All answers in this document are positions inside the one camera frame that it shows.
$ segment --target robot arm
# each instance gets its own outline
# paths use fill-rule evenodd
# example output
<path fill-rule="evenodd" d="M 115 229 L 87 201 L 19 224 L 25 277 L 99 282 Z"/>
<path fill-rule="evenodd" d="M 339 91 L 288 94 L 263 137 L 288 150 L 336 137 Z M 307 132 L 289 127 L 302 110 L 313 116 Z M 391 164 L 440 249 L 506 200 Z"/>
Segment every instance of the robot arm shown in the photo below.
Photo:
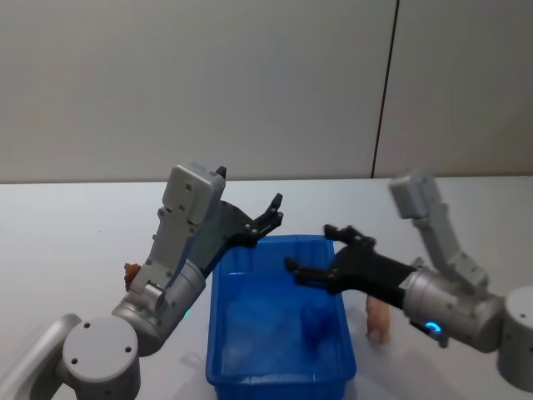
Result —
<path fill-rule="evenodd" d="M 400 215 L 420 230 L 436 271 L 378 254 L 374 239 L 353 227 L 331 226 L 325 226 L 325 236 L 346 244 L 331 265 L 308 268 L 287 259 L 287 270 L 300 284 L 379 298 L 403 310 L 411 325 L 441 347 L 454 338 L 483 353 L 497 349 L 500 374 L 533 392 L 533 287 L 505 299 L 487 291 L 488 275 L 461 250 L 431 175 L 416 171 L 392 180 L 390 188 Z"/>
<path fill-rule="evenodd" d="M 49 400 L 61 384 L 78 400 L 133 400 L 139 357 L 161 348 L 234 246 L 253 247 L 281 225 L 281 194 L 252 220 L 220 198 L 226 170 L 172 169 L 152 250 L 111 317 L 54 322 L 0 379 L 2 400 Z"/>

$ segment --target white tabletop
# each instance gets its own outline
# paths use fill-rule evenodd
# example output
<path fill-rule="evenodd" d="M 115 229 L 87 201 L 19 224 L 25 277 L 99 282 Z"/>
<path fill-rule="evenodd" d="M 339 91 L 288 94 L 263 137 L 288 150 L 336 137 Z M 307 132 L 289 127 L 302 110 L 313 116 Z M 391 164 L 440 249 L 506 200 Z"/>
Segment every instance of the white tabletop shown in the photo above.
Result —
<path fill-rule="evenodd" d="M 443 178 L 444 199 L 464 249 L 506 294 L 533 284 L 533 177 Z M 141 262 L 157 227 L 164 183 L 0 186 L 0 369 L 40 323 L 64 313 L 108 315 L 123 295 L 122 266 Z M 377 238 L 377 251 L 409 263 L 428 259 L 418 232 L 396 215 L 385 180 L 229 182 L 224 198 L 251 216 L 283 193 L 276 234 L 321 233 L 348 223 Z M 213 400 L 204 369 L 211 279 L 164 348 L 142 360 L 139 400 Z M 496 371 L 496 355 L 458 342 L 448 349 L 392 318 L 391 343 L 365 337 L 364 296 L 345 292 L 357 361 L 352 400 L 531 399 Z M 74 399 L 62 387 L 57 399 Z"/>

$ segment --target white wall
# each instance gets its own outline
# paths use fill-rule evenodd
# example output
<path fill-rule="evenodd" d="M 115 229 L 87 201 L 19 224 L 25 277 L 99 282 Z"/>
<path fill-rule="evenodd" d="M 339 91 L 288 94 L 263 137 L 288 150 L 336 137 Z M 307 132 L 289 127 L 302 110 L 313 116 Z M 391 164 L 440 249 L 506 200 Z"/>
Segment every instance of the white wall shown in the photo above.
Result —
<path fill-rule="evenodd" d="M 2 0 L 0 182 L 368 177 L 393 0 Z"/>
<path fill-rule="evenodd" d="M 533 2 L 401 0 L 376 175 L 533 173 Z"/>

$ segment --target blue led light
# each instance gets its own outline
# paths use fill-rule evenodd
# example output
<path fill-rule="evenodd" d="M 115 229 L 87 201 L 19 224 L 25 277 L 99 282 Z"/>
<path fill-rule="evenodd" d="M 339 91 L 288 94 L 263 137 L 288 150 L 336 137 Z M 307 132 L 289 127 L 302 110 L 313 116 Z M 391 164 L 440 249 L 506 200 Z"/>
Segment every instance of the blue led light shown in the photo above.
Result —
<path fill-rule="evenodd" d="M 432 322 L 432 321 L 426 322 L 426 328 L 428 328 L 430 331 L 432 331 L 434 333 L 441 333 L 442 332 L 441 325 L 439 325 L 436 322 Z"/>

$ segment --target blue plastic bin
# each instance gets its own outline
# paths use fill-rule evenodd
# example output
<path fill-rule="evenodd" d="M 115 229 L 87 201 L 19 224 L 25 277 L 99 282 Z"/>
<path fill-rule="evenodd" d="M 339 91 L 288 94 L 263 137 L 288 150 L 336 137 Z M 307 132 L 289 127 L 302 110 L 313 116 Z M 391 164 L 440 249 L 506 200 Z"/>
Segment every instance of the blue plastic bin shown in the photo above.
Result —
<path fill-rule="evenodd" d="M 356 373 L 340 295 L 297 286 L 284 258 L 326 266 L 322 236 L 266 237 L 213 274 L 207 381 L 219 400 L 341 400 Z"/>

